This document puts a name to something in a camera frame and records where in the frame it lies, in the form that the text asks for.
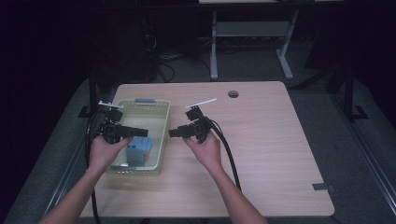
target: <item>wire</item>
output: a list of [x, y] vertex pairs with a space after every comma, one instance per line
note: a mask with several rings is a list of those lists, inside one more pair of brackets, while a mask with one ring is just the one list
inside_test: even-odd
[[202, 64], [206, 67], [207, 71], [208, 71], [209, 74], [210, 74], [210, 67], [209, 67], [209, 65], [207, 65], [207, 63], [204, 62], [204, 60], [197, 59], [197, 61], [200, 62], [200, 63], [202, 63]]
[[211, 128], [215, 131], [215, 133], [218, 135], [219, 139], [223, 143], [223, 145], [225, 147], [225, 151], [227, 152], [228, 159], [231, 164], [231, 169], [233, 170], [233, 179], [235, 180], [235, 185], [242, 192], [241, 183], [239, 182], [238, 172], [236, 171], [235, 162], [233, 160], [233, 153], [230, 150], [230, 146], [228, 145], [228, 142], [225, 139], [224, 134], [222, 133], [222, 130], [221, 130], [219, 124], [216, 123], [213, 119], [209, 119], [207, 116], [203, 116], [199, 113], [195, 113], [195, 114], [198, 115], [199, 117], [201, 117], [202, 119], [205, 119], [206, 122], [208, 122], [210, 124]]
[[163, 82], [165, 82], [165, 83], [171, 82], [172, 79], [175, 77], [175, 69], [172, 66], [170, 66], [168, 64], [165, 64], [165, 63], [159, 63], [158, 65], [168, 67], [172, 71], [171, 77], [166, 78], [165, 73], [163, 72], [163, 70], [158, 69], [158, 73], [160, 74], [160, 77], [163, 79]]
[[166, 61], [173, 61], [176, 59], [184, 58], [183, 54], [173, 54], [173, 55], [162, 55], [160, 56], [160, 59], [166, 60]]
[[199, 50], [204, 50], [206, 48], [209, 48], [212, 44], [212, 39], [210, 37], [207, 37], [203, 40], [198, 40], [198, 41], [205, 41], [203, 44], [199, 44], [198, 45], [198, 49]]
[[146, 49], [146, 50], [149, 51], [149, 52], [154, 51], [155, 48], [157, 47], [157, 38], [155, 38], [154, 35], [145, 35], [145, 37], [149, 37], [149, 38], [152, 38], [154, 40], [154, 43], [153, 43], [152, 47], [150, 49]]
[[[92, 141], [92, 137], [91, 137], [92, 121], [99, 113], [103, 113], [103, 112], [98, 111], [98, 112], [94, 113], [88, 119], [87, 132], [85, 133], [85, 165], [86, 165], [87, 169], [90, 166], [90, 153], [91, 153], [91, 141]], [[97, 205], [96, 205], [95, 189], [93, 189], [93, 191], [92, 191], [91, 198], [92, 198], [92, 210], [93, 210], [93, 216], [94, 216], [95, 222], [97, 224], [101, 224], [99, 214], [98, 214]]]

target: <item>person's left hand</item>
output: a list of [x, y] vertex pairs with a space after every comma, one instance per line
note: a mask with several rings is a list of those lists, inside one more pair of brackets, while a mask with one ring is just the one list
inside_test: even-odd
[[124, 138], [118, 143], [109, 144], [102, 135], [95, 137], [91, 144], [89, 169], [100, 171], [101, 174], [104, 173], [107, 166], [117, 158], [119, 152], [126, 147], [132, 139], [132, 137]]

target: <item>plastic bin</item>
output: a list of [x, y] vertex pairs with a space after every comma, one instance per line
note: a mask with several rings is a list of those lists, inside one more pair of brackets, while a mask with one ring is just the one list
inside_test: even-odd
[[147, 129], [152, 147], [144, 166], [128, 165], [125, 147], [108, 167], [107, 172], [129, 175], [159, 175], [169, 124], [170, 102], [154, 99], [131, 99], [121, 100], [119, 105], [124, 107], [120, 109], [123, 113], [120, 124]]

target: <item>wooden tabletop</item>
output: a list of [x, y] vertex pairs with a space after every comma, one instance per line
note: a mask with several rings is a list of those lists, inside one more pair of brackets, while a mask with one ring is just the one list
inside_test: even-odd
[[[231, 98], [229, 91], [239, 96]], [[233, 153], [243, 193], [267, 217], [330, 216], [334, 212], [304, 131], [281, 82], [121, 85], [113, 101], [171, 102], [169, 129], [189, 124], [185, 105], [216, 121]], [[167, 138], [158, 176], [104, 174], [96, 185], [101, 217], [227, 217], [219, 190], [180, 138]], [[222, 164], [233, 179], [225, 150]], [[82, 217], [92, 217], [89, 201]]]

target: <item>blue object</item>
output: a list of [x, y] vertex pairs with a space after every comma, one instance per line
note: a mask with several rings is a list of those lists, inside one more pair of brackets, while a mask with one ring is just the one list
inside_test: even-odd
[[145, 166], [151, 147], [152, 141], [149, 137], [135, 136], [126, 148], [128, 166]]

